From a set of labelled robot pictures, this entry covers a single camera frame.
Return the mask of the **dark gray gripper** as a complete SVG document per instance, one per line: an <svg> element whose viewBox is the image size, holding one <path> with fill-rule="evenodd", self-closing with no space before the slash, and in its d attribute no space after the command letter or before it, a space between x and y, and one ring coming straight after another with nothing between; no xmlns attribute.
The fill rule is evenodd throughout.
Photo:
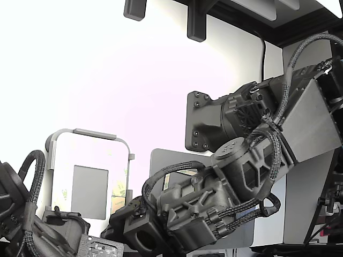
<svg viewBox="0 0 343 257"><path fill-rule="evenodd" d="M125 220L126 206L111 214L109 225L101 232L101 238L130 242L139 253L175 253L172 239L167 235L157 214L148 209L134 213Z"/></svg>

